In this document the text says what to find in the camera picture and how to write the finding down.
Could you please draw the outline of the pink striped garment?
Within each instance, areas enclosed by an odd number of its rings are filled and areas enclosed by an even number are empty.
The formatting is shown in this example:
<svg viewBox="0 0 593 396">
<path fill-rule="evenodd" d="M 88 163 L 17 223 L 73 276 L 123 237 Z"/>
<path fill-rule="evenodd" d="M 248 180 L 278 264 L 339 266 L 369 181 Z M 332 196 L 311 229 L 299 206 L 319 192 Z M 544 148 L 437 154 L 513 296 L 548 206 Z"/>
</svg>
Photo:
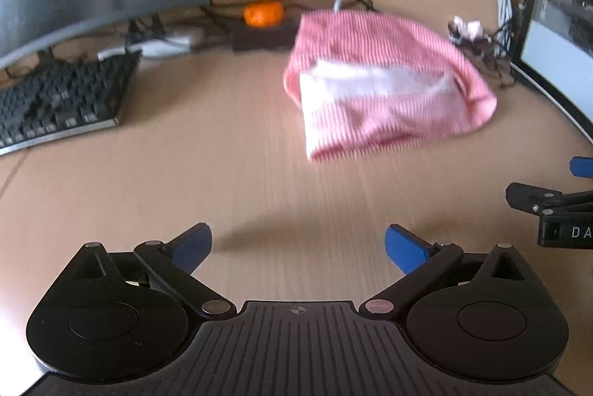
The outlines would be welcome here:
<svg viewBox="0 0 593 396">
<path fill-rule="evenodd" d="M 319 10 L 296 34 L 284 90 L 301 109 L 310 161 L 472 133 L 497 110 L 462 51 L 412 20 Z"/>
</svg>

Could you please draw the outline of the right computer monitor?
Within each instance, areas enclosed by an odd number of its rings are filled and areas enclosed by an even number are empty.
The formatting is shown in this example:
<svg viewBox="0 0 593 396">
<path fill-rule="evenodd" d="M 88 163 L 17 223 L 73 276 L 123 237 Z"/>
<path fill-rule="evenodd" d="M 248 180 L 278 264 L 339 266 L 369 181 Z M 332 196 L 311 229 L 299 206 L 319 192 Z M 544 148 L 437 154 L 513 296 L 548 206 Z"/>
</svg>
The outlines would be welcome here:
<svg viewBox="0 0 593 396">
<path fill-rule="evenodd" d="M 592 138 L 592 0 L 527 0 L 511 68 Z"/>
</svg>

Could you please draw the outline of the crumpled white paper tag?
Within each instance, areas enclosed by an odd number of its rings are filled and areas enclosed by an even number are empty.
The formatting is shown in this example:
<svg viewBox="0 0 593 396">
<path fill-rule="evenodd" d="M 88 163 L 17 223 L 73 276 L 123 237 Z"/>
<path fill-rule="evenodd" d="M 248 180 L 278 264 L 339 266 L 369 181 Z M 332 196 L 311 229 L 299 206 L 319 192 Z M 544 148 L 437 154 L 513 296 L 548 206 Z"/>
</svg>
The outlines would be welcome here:
<svg viewBox="0 0 593 396">
<path fill-rule="evenodd" d="M 452 19 L 452 34 L 455 38 L 469 41 L 483 39 L 483 24 L 478 20 L 465 21 L 462 17 L 454 16 Z"/>
</svg>

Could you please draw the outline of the black keyboard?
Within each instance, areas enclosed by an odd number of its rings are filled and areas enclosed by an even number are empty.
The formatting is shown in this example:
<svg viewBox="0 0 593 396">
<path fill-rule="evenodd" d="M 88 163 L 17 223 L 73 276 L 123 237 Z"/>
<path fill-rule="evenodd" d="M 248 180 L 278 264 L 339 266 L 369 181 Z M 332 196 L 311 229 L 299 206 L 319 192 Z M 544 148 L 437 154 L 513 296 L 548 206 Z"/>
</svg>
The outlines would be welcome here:
<svg viewBox="0 0 593 396">
<path fill-rule="evenodd" d="M 142 55 L 36 67 L 1 90 L 1 153 L 116 127 Z"/>
</svg>

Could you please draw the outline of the white power strip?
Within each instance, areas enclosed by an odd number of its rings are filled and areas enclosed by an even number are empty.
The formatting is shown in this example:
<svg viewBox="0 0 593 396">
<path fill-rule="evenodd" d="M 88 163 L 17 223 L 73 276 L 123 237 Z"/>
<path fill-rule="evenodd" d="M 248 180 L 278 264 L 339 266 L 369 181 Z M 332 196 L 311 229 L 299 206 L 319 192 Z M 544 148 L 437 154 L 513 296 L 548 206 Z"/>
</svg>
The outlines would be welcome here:
<svg viewBox="0 0 593 396">
<path fill-rule="evenodd" d="M 140 53 L 147 59 L 174 58 L 190 54 L 204 39 L 205 32 L 202 28 L 188 28 L 162 37 L 148 37 L 144 41 L 125 42 L 120 46 L 112 46 L 99 51 L 96 58 L 103 61 L 127 52 Z"/>
</svg>

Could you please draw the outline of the black power adapter box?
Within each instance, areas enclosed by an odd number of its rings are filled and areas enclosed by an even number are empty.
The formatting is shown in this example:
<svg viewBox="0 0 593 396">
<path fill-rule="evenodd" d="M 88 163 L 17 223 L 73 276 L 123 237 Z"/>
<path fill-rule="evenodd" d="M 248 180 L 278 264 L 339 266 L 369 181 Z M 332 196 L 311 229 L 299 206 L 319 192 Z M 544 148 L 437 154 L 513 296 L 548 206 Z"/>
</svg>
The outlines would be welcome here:
<svg viewBox="0 0 593 396">
<path fill-rule="evenodd" d="M 234 53 L 251 51 L 285 51 L 295 45 L 299 20 L 288 19 L 268 28 L 254 28 L 246 22 L 230 25 L 230 47 Z"/>
</svg>

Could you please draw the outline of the orange pumpkin toy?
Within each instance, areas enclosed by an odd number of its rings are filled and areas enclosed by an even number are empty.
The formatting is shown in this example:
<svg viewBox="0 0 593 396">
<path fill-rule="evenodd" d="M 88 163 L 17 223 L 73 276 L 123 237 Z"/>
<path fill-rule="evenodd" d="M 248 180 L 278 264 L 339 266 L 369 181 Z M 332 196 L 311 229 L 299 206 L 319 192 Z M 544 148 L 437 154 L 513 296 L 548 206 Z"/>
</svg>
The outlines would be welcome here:
<svg viewBox="0 0 593 396">
<path fill-rule="evenodd" d="M 243 7 L 243 20 L 251 28 L 276 27 L 283 19 L 284 5 L 278 1 L 256 0 Z"/>
</svg>

